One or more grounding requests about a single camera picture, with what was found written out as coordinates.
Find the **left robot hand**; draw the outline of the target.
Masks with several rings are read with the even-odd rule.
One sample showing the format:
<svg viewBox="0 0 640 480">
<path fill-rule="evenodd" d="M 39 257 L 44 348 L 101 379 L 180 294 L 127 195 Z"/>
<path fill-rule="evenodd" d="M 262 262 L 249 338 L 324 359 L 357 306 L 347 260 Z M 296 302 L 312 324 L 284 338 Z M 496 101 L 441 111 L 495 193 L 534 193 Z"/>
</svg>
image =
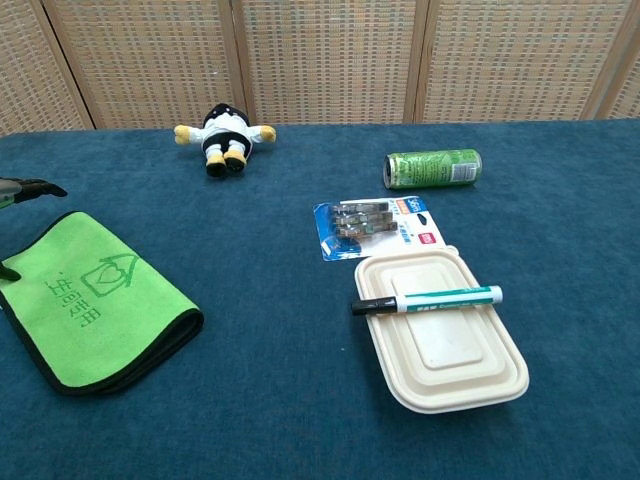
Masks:
<svg viewBox="0 0 640 480">
<path fill-rule="evenodd" d="M 65 197 L 68 192 L 43 179 L 1 178 L 1 207 L 33 200 L 43 195 Z"/>
</svg>

